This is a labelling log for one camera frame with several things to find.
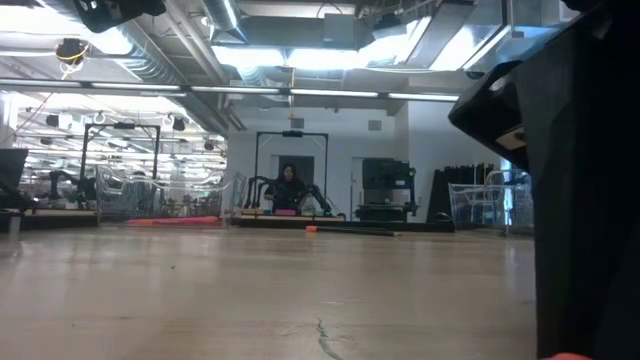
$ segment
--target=person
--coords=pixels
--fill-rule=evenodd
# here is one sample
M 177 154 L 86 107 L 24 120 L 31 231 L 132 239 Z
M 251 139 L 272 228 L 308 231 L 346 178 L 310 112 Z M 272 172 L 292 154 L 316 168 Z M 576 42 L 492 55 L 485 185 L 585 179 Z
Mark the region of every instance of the person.
M 296 173 L 296 166 L 287 163 L 282 167 L 275 184 L 264 192 L 264 199 L 273 201 L 273 211 L 278 209 L 298 210 L 298 195 L 306 189 L 306 185 Z

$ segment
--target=ceiling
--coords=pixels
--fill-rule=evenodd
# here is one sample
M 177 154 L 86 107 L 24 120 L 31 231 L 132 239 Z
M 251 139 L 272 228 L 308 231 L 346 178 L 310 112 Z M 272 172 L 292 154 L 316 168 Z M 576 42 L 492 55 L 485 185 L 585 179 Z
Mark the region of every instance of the ceiling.
M 570 18 L 559 0 L 535 4 L 513 0 L 513 11 L 507 11 L 505 0 L 237 0 L 237 26 L 212 33 L 210 24 L 218 26 L 219 19 L 207 15 L 203 1 L 216 0 L 166 0 L 166 14 L 143 15 L 102 34 L 84 27 L 72 0 L 2 6 L 0 77 L 460 94 L 474 81 L 464 70 L 486 71 L 518 56 L 558 28 L 549 25 Z M 391 23 L 385 15 L 394 18 Z M 238 31 L 248 43 L 238 40 Z M 81 67 L 65 65 L 54 55 L 64 38 L 90 45 Z M 39 158 L 60 154 L 46 150 L 79 150 L 83 124 L 104 117 L 105 124 L 161 126 L 162 153 L 183 154 L 185 159 L 191 154 L 191 161 L 207 155 L 208 162 L 198 166 L 211 169 L 224 166 L 228 131 L 247 128 L 238 114 L 288 108 L 292 100 L 299 108 L 377 109 L 389 116 L 403 105 L 311 96 L 48 96 L 3 95 L 5 102 L 10 99 L 15 105 L 14 121 L 20 129 L 16 144 L 38 150 Z M 45 100 L 40 112 L 34 113 Z M 47 126 L 49 115 L 64 118 L 66 128 Z M 173 130 L 176 118 L 185 119 L 184 131 Z M 91 161 L 104 161 L 100 151 L 148 154 L 153 149 L 142 129 L 111 129 L 104 134 L 96 135 L 90 145 L 96 152 Z M 129 145 L 114 147 L 108 136 L 126 139 Z M 44 145 L 43 137 L 52 139 L 52 144 Z M 204 150 L 207 141 L 215 142 L 214 151 Z M 70 167 L 76 166 L 77 153 L 67 155 Z M 140 167 L 148 170 L 148 161 L 132 168 Z M 171 167 L 163 169 L 168 176 Z

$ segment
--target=black object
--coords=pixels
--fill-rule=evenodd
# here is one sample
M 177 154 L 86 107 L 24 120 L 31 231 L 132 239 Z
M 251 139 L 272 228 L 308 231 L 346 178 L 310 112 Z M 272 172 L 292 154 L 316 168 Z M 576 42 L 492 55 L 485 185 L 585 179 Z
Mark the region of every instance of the black object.
M 135 123 L 117 122 L 113 124 L 114 129 L 118 130 L 133 130 L 137 127 L 145 127 L 144 125 L 136 125 Z
M 304 229 L 310 225 L 316 226 L 334 226 L 341 228 L 360 228 L 370 229 L 377 228 L 379 225 L 375 222 L 368 221 L 331 221 L 326 218 L 320 217 L 305 217 L 302 216 L 296 220 L 279 220 L 277 217 L 270 217 L 264 219 L 259 216 L 256 217 L 242 217 L 240 219 L 233 219 L 234 225 L 247 228 L 260 228 L 260 229 Z M 402 232 L 438 232 L 438 233 L 452 233 L 454 232 L 453 223 L 404 223 L 404 222 L 388 222 L 384 224 L 385 229 L 388 231 L 402 231 Z
M 0 207 L 17 208 L 24 212 L 33 206 L 33 202 L 18 191 L 28 155 L 27 149 L 0 149 Z
M 614 175 L 637 163 L 629 85 L 640 74 L 622 65 L 640 45 L 637 6 L 597 6 L 524 62 L 497 66 L 450 114 L 532 176 L 539 358 L 640 358 L 640 208 Z
M 56 47 L 56 57 L 67 65 L 79 65 L 84 61 L 87 43 L 80 39 L 65 38 Z
M 59 127 L 60 126 L 60 116 L 59 115 L 48 115 L 45 123 L 48 126 Z
M 479 164 L 477 166 L 447 166 L 443 170 L 434 171 L 427 222 L 438 221 L 436 217 L 440 213 L 453 216 L 449 184 L 484 184 L 485 177 L 493 170 L 493 164 Z
M 173 119 L 173 130 L 175 131 L 184 131 L 184 129 L 186 129 L 186 126 L 184 124 L 184 118 L 183 117 L 176 117 Z
M 27 161 L 27 149 L 0 149 L 0 183 L 10 189 L 17 189 Z
M 362 188 L 364 190 L 407 189 L 415 169 L 408 162 L 392 159 L 364 159 Z
M 82 22 L 94 33 L 118 26 L 142 14 L 158 16 L 167 9 L 162 0 L 73 0 Z
M 213 151 L 215 145 L 212 140 L 207 140 L 204 142 L 204 149 L 207 151 Z
M 64 171 L 56 170 L 49 173 L 49 180 L 51 182 L 51 188 L 49 191 L 49 199 L 50 200 L 58 200 L 60 199 L 60 194 L 58 194 L 58 181 L 60 178 L 64 178 L 66 180 L 71 181 L 72 185 L 78 185 L 78 179 L 73 176 L 67 174 Z
M 257 181 L 262 181 L 263 183 L 261 183 L 260 185 L 256 185 Z M 260 196 L 262 196 L 262 188 L 265 185 L 271 186 L 276 188 L 275 189 L 275 193 L 277 194 L 278 190 L 278 181 L 277 180 L 273 180 L 273 179 L 269 179 L 266 178 L 264 176 L 256 176 L 253 178 L 249 179 L 249 189 L 247 191 L 247 201 L 244 203 L 244 208 L 245 209 L 258 209 L 260 208 Z M 306 185 L 304 187 L 303 190 L 301 190 L 300 192 L 298 192 L 296 195 L 293 196 L 293 199 L 291 200 L 291 209 L 292 210 L 296 210 L 297 212 L 300 211 L 300 203 L 302 202 L 302 200 L 304 200 L 305 197 L 307 197 L 307 195 L 311 194 L 311 196 L 314 197 L 314 199 L 316 199 L 316 201 L 318 202 L 318 204 L 320 205 L 320 207 L 322 208 L 322 210 L 325 213 L 325 216 L 329 216 L 331 215 L 331 206 L 329 205 L 329 203 L 327 202 L 327 200 L 324 198 L 324 196 L 322 196 L 322 192 L 320 192 L 320 188 L 316 185 Z
M 332 232 L 339 234 L 358 234 L 358 235 L 374 235 L 374 236 L 399 236 L 400 234 L 386 229 L 359 229 L 348 227 L 331 227 L 331 226 L 313 226 L 308 232 Z
M 362 161 L 362 188 L 365 191 L 409 190 L 409 202 L 402 205 L 365 203 L 358 206 L 356 216 L 362 221 L 403 221 L 408 213 L 416 216 L 416 170 L 408 162 L 393 159 L 364 159 Z
M 304 133 L 302 131 L 282 131 L 282 132 L 274 132 L 274 131 L 258 131 L 256 133 L 256 153 L 255 153 L 255 162 L 253 169 L 253 177 L 266 179 L 265 177 L 258 176 L 258 153 L 260 152 L 260 137 L 262 135 L 280 135 L 282 137 L 305 137 L 305 136 L 322 136 L 324 138 L 324 199 L 327 198 L 327 166 L 329 163 L 329 134 L 324 133 Z

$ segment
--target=ceiling light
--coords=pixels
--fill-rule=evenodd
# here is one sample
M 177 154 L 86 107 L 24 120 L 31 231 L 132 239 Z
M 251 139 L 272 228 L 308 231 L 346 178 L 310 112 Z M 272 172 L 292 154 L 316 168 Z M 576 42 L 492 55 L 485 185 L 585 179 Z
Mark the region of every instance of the ceiling light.
M 143 90 L 143 91 L 172 91 L 180 90 L 178 85 L 155 85 L 155 84 L 127 84 L 127 83 L 92 83 L 98 89 L 122 89 L 122 90 Z
M 112 145 L 114 145 L 116 147 L 119 147 L 119 148 L 127 148 L 127 147 L 129 147 L 129 143 L 128 142 L 126 142 L 124 140 L 120 140 L 120 139 L 108 139 L 107 143 L 108 144 L 112 144 Z
M 373 91 L 341 91 L 341 90 L 311 90 L 311 89 L 291 89 L 291 95 L 317 95 L 317 96 L 366 97 L 366 98 L 378 97 L 378 93 Z
M 458 98 L 459 98 L 458 95 L 441 95 L 441 94 L 400 94 L 400 93 L 389 94 L 389 99 L 395 99 L 395 100 L 456 102 L 458 101 Z
M 278 49 L 250 47 L 213 46 L 221 64 L 235 67 L 284 66 L 285 61 Z
M 349 70 L 366 64 L 353 50 L 296 49 L 287 65 L 306 70 Z
M 44 87 L 81 87 L 77 81 L 58 81 L 58 80 L 29 80 L 29 79 L 0 79 L 0 85 L 16 85 L 16 86 L 44 86 Z
M 469 70 L 473 65 L 475 65 L 478 61 L 480 61 L 480 59 L 482 59 L 485 55 L 487 55 L 487 53 L 491 49 L 493 49 L 500 42 L 500 40 L 502 40 L 510 32 L 511 32 L 511 29 L 508 26 L 505 26 L 504 29 L 500 30 L 500 32 L 493 39 L 491 39 L 491 41 L 489 41 L 485 46 L 482 47 L 482 49 L 480 49 L 480 51 L 475 53 L 475 55 L 473 55 L 471 59 L 469 59 L 469 61 L 467 61 L 462 66 L 462 68 L 464 70 Z
M 279 89 L 274 88 L 259 88 L 259 87 L 234 87 L 234 86 L 192 86 L 193 91 L 202 92 L 215 92 L 215 93 L 227 93 L 227 94 L 259 94 L 259 95 L 273 95 L 279 94 Z

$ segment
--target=black equipment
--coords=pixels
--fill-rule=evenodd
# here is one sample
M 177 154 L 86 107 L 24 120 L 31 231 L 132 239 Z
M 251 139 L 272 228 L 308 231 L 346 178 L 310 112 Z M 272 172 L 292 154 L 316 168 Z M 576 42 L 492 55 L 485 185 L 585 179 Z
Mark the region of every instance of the black equipment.
M 254 178 L 266 179 L 265 177 L 258 176 L 258 154 L 260 152 L 260 137 L 262 135 L 280 135 L 282 137 L 289 138 L 302 138 L 305 136 L 321 136 L 324 138 L 324 193 L 323 197 L 327 198 L 327 166 L 329 163 L 329 134 L 325 133 L 304 133 L 302 131 L 289 130 L 282 132 L 274 132 L 274 131 L 258 131 L 256 133 L 256 153 L 255 153 L 255 162 L 254 162 Z
M 162 0 L 73 0 L 82 22 L 94 33 L 133 20 L 142 14 L 159 16 L 167 9 Z
M 637 6 L 601 3 L 495 67 L 449 115 L 533 179 L 538 358 L 640 358 L 640 208 L 615 175 L 638 161 L 640 76 L 623 65 L 639 45 Z
M 260 208 L 260 197 L 262 196 L 262 189 L 265 186 L 272 186 L 274 188 L 274 196 L 277 196 L 278 191 L 278 182 L 273 179 L 266 178 L 264 176 L 256 176 L 249 179 L 249 189 L 247 191 L 247 201 L 244 203 L 245 209 L 259 209 Z M 292 210 L 296 210 L 297 213 L 300 212 L 300 204 L 302 200 L 304 200 L 307 195 L 311 194 L 314 199 L 320 204 L 320 207 L 324 211 L 325 216 L 331 215 L 331 205 L 327 202 L 327 200 L 322 196 L 320 192 L 320 188 L 317 185 L 308 185 L 306 188 L 299 192 L 295 199 L 292 201 L 293 206 L 295 207 Z
M 56 57 L 58 58 L 58 60 L 69 66 L 79 65 L 84 61 L 85 55 L 88 50 L 87 46 L 89 45 L 80 39 L 65 38 L 64 40 L 62 40 L 62 44 L 56 47 Z M 48 120 L 49 116 L 47 117 L 47 125 L 54 126 L 49 124 Z
M 27 149 L 0 149 L 1 208 L 17 208 L 24 212 L 33 206 L 33 202 L 25 199 L 18 191 L 27 155 Z
M 58 194 L 58 180 L 60 178 L 64 178 L 66 180 L 71 181 L 72 185 L 78 185 L 78 179 L 73 176 L 67 174 L 64 171 L 56 170 L 49 173 L 49 180 L 51 181 L 51 189 L 49 191 L 49 200 L 58 200 L 60 199 L 60 194 Z
M 408 162 L 392 159 L 364 159 L 362 161 L 362 188 L 365 191 L 409 190 L 409 202 L 393 204 L 385 201 L 366 202 L 358 206 L 356 216 L 361 221 L 402 221 L 407 216 L 417 215 L 418 206 L 415 201 L 416 170 Z

